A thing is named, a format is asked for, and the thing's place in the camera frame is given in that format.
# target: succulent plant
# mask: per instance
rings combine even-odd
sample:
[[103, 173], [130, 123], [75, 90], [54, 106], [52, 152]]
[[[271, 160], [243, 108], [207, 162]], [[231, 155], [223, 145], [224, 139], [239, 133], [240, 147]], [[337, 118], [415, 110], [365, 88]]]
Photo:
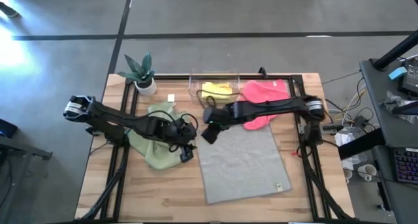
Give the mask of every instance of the succulent plant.
[[126, 54], [125, 59], [132, 73], [126, 73], [121, 71], [118, 73], [118, 75], [136, 81], [138, 84], [149, 82], [153, 78], [155, 71], [151, 69], [151, 53], [148, 52], [144, 56], [144, 58], [142, 59], [142, 66]]

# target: blue object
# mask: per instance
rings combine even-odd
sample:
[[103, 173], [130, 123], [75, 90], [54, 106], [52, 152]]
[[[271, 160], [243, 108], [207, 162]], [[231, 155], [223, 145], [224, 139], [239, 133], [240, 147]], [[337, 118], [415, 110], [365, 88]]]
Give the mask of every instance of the blue object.
[[418, 184], [418, 150], [394, 150], [396, 178], [399, 182]]
[[403, 76], [405, 73], [407, 73], [405, 67], [398, 67], [391, 74], [389, 74], [389, 78], [391, 80], [396, 80], [397, 78]]

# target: pink cloth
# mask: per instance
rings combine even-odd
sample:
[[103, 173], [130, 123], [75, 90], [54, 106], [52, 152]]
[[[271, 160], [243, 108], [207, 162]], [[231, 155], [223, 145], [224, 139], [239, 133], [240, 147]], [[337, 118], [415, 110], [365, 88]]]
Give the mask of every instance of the pink cloth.
[[[283, 80], [275, 80], [272, 82], [257, 82], [250, 80], [244, 86], [242, 91], [244, 97], [241, 97], [241, 101], [251, 101], [253, 103], [263, 103], [265, 101], [276, 101], [282, 99], [288, 99], [287, 84]], [[244, 124], [244, 128], [248, 130], [256, 130], [268, 125], [269, 121], [276, 117], [273, 116], [260, 116], [255, 118], [251, 122]]]

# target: green cloth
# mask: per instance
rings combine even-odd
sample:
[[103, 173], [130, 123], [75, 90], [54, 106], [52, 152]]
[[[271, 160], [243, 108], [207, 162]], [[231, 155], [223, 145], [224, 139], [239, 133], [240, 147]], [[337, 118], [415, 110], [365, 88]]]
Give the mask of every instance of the green cloth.
[[[160, 103], [153, 104], [148, 107], [147, 111], [153, 112], [156, 110], [163, 110], [169, 113], [175, 120], [177, 120], [184, 112], [181, 114], [176, 114], [174, 111], [174, 105], [176, 103]], [[155, 113], [152, 116], [158, 116], [165, 118], [167, 120], [171, 119], [164, 113]], [[130, 130], [127, 134], [130, 145], [136, 149], [141, 155], [144, 156], [145, 162], [152, 168], [156, 170], [164, 170], [170, 167], [173, 167], [179, 163], [181, 149], [179, 148], [175, 152], [169, 152], [169, 145], [163, 142], [156, 142], [154, 140], [148, 140], [138, 135], [133, 130]]]

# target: gray cloth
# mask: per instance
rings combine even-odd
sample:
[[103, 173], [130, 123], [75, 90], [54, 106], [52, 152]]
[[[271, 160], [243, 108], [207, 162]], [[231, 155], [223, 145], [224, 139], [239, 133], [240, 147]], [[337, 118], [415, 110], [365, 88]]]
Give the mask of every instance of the gray cloth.
[[200, 136], [197, 150], [208, 204], [291, 189], [269, 126], [254, 131], [234, 126], [212, 145]]

